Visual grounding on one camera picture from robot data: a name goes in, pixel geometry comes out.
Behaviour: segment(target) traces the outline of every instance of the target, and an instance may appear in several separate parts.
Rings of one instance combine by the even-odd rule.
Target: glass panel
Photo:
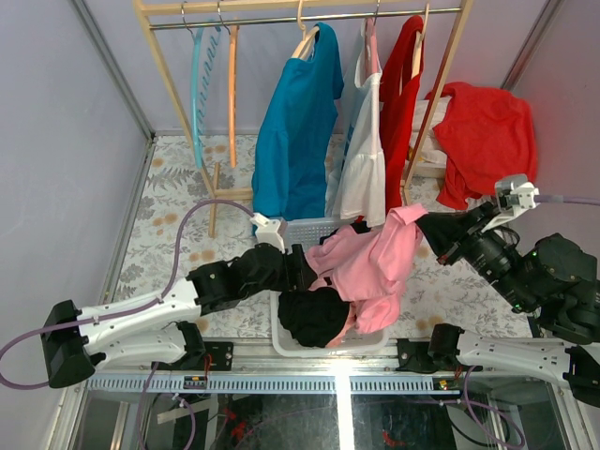
[[[139,394],[90,394],[91,401],[80,427],[80,448],[119,450],[111,447],[111,442],[119,405],[128,402],[127,424],[120,448],[139,449],[135,426]],[[344,450],[351,448],[348,443],[352,441],[356,450],[498,448],[471,419],[464,402],[456,403],[456,399],[440,406],[439,400],[432,397],[385,393],[345,396],[347,393],[341,392],[336,395],[186,395],[196,418],[190,448],[337,450],[340,437]],[[556,416],[553,399],[544,382],[473,376],[470,398],[506,414],[508,419],[504,420],[488,410],[473,407],[483,426],[498,439],[518,444],[516,425],[526,436],[525,449],[569,448],[563,440],[562,421]],[[145,447],[148,450],[183,449],[191,433],[188,411],[180,408],[170,395],[149,394],[144,403]]]

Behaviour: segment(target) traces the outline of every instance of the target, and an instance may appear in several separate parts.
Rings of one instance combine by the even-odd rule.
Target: blue shirt
[[[253,207],[270,218],[324,216],[324,160],[344,81],[336,34],[317,26],[309,59],[286,63],[256,143]]]

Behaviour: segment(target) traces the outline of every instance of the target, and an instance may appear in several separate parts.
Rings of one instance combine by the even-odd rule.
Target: red shirt
[[[448,155],[438,202],[466,209],[466,199],[493,195],[505,176],[537,175],[532,109],[510,92],[450,82],[442,96],[452,96],[443,121],[433,128]]]
[[[423,31],[421,16],[412,16],[402,26],[394,50],[383,69],[379,89],[383,109],[380,115],[380,135],[385,156],[385,212],[402,205],[400,182],[409,153],[413,128],[414,105],[423,73],[425,44],[421,51],[419,74],[413,75],[414,42]]]

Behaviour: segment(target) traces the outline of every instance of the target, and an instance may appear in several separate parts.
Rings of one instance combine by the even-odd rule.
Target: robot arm
[[[483,366],[522,373],[569,387],[575,398],[600,407],[596,258],[557,233],[521,256],[516,244],[494,231],[533,209],[538,193],[523,175],[510,177],[496,185],[496,204],[486,202],[462,214],[430,213],[417,224],[440,264],[464,259],[514,312],[539,310],[535,322],[563,342],[516,343],[444,323],[434,328],[425,360],[438,368]]]
[[[282,253],[262,243],[232,261],[212,262],[191,271],[156,305],[136,313],[127,311],[143,309],[161,292],[81,310],[71,300],[61,302],[54,306],[45,326],[92,321],[42,335],[50,387],[82,382],[102,368],[152,362],[164,363],[166,369],[202,368],[205,349],[194,323],[199,317],[235,308],[241,300],[264,290],[305,291],[316,278],[302,246],[294,245],[291,253]],[[120,312],[121,317],[99,319]]]
[[[494,231],[536,206],[537,189],[522,177],[497,185],[491,202],[463,214],[430,213],[417,220],[441,264],[465,259],[512,305],[515,312],[540,309],[537,323],[565,342],[546,348],[479,337],[449,324],[437,325],[425,348],[431,367],[457,365],[509,369],[562,386],[600,406],[600,296],[596,259],[559,234],[540,240],[520,256]],[[255,217],[261,244],[232,261],[213,262],[177,281],[157,305],[100,321],[106,313],[130,311],[158,297],[153,292],[126,302],[78,310],[72,301],[54,307],[46,325],[93,319],[91,323],[42,335],[50,387],[90,377],[97,368],[161,362],[170,369],[203,366],[197,318],[234,308],[263,290],[304,291],[316,279],[301,246],[287,253],[279,222]],[[568,342],[579,344],[573,346]],[[418,371],[419,367],[410,367]]]

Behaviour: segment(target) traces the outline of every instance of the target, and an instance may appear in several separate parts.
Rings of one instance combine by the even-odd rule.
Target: plastic basket
[[[336,218],[303,218],[292,220],[287,223],[283,234],[286,248],[292,244],[302,244],[304,250],[319,245],[319,239],[326,236],[340,226],[349,223],[349,220]],[[277,353],[283,356],[309,358],[315,356],[327,356],[329,354],[365,353],[374,352],[385,346],[388,339],[386,329],[359,335],[354,330],[349,331],[342,343],[331,349],[320,349],[303,347],[281,326],[278,318],[279,293],[271,292],[271,330],[273,347]]]

